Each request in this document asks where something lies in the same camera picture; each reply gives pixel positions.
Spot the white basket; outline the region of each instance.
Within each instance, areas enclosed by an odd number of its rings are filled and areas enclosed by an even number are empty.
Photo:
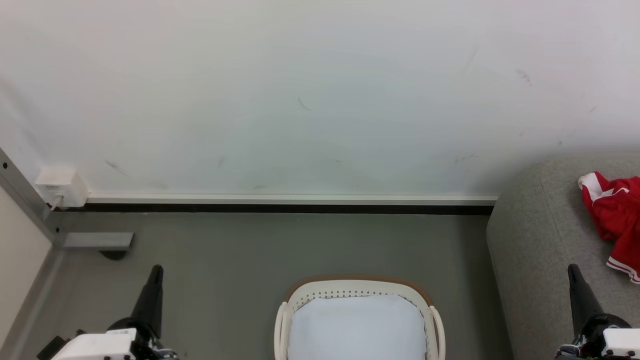
[[[273,333],[275,360],[287,360],[291,317],[315,298],[399,295],[415,305],[424,317],[427,345],[426,360],[444,360],[445,337],[440,314],[429,295],[412,282],[372,275],[326,275],[305,279],[295,284],[280,305]]]

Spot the floor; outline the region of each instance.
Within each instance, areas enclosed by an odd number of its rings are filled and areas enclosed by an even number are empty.
[[[66,252],[22,359],[55,335],[104,332],[164,267],[162,341],[187,359],[272,359],[294,282],[317,274],[402,277],[440,311],[448,359],[512,360],[486,246],[488,217],[274,213],[75,213],[73,231],[134,231],[121,261]]]

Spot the white electrical box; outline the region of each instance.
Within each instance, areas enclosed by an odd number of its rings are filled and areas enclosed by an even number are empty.
[[[35,186],[45,202],[65,208],[84,206],[89,196],[84,182],[72,168],[45,167]]]

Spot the wall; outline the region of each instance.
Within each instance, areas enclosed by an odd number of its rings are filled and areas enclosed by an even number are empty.
[[[5,0],[0,147],[93,193],[493,195],[636,151],[636,0]]]
[[[31,289],[51,242],[0,188],[0,348]]]

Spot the metal frame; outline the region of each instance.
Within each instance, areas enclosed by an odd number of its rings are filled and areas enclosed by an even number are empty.
[[[54,247],[65,249],[129,250],[133,233],[70,233],[64,213],[51,211],[9,156],[0,148],[0,188],[15,201]]]
[[[0,148],[0,187],[15,201],[31,221],[54,245],[64,239],[60,227],[63,215],[49,209],[29,181]]]

